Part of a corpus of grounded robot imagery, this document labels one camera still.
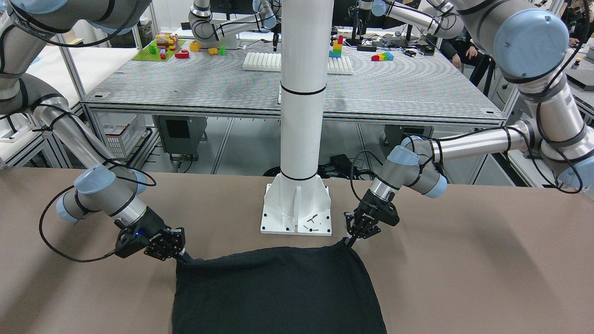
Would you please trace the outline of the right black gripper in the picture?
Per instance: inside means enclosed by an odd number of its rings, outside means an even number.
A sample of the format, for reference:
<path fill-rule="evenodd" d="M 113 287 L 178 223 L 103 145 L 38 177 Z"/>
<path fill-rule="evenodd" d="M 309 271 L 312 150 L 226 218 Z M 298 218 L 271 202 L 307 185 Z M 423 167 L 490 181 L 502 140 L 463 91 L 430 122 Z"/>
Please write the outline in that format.
<path fill-rule="evenodd" d="M 182 263 L 190 262 L 190 256 L 185 250 L 185 230 L 182 227 L 171 228 L 150 207 L 137 221 L 138 232 L 148 239 L 144 254 L 165 261 L 174 258 Z"/>

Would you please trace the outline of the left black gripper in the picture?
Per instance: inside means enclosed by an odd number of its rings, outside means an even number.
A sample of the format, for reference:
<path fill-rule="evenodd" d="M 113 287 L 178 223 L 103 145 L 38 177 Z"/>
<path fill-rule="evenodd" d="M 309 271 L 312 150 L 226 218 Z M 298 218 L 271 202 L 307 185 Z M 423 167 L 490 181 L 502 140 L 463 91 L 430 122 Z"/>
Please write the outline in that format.
<path fill-rule="evenodd" d="M 396 226 L 400 222 L 395 205 L 392 203 L 394 197 L 394 191 L 389 191 L 388 198 L 383 199 L 371 190 L 367 190 L 354 212 L 343 213 L 345 229 L 349 236 L 344 239 L 344 243 L 348 249 L 351 249 L 358 239 L 367 239 L 381 232 L 377 226 L 379 222 L 389 226 Z"/>

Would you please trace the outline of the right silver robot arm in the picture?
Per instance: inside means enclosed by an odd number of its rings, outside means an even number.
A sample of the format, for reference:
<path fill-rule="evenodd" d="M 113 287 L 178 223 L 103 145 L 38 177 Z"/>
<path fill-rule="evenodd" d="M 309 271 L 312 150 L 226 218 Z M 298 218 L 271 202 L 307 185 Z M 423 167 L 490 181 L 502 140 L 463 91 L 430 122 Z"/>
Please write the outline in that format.
<path fill-rule="evenodd" d="M 139 194 L 155 186 L 148 174 L 127 167 L 72 113 L 68 101 L 27 69 L 51 39 L 85 20 L 109 38 L 134 27 L 149 0 L 9 0 L 1 17 L 1 115 L 30 113 L 41 131 L 56 135 L 86 170 L 53 203 L 57 213 L 78 222 L 96 212 L 120 229 L 110 255 L 143 251 L 159 260 L 189 262 L 183 228 L 165 224 Z"/>

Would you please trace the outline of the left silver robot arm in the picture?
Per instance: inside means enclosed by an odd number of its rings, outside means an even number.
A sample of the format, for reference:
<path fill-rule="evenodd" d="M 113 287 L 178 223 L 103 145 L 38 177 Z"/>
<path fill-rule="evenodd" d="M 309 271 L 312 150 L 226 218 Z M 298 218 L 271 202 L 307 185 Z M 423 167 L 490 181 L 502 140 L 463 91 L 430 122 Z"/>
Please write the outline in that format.
<path fill-rule="evenodd" d="M 499 76 L 513 85 L 504 117 L 524 100 L 526 114 L 509 126 L 485 128 L 439 139 L 412 136 L 393 148 L 353 212 L 346 212 L 345 239 L 380 233 L 379 223 L 399 223 L 393 199 L 403 188 L 429 198 L 442 195 L 446 178 L 435 165 L 450 159 L 519 150 L 540 156 L 552 172 L 551 185 L 565 193 L 593 188 L 593 129 L 583 116 L 567 82 L 568 31 L 558 17 L 559 0 L 543 9 L 526 0 L 432 0 L 436 15 L 413 13 L 395 1 L 376 0 L 375 15 L 384 14 L 449 39 L 465 27 L 479 50 L 490 56 Z"/>

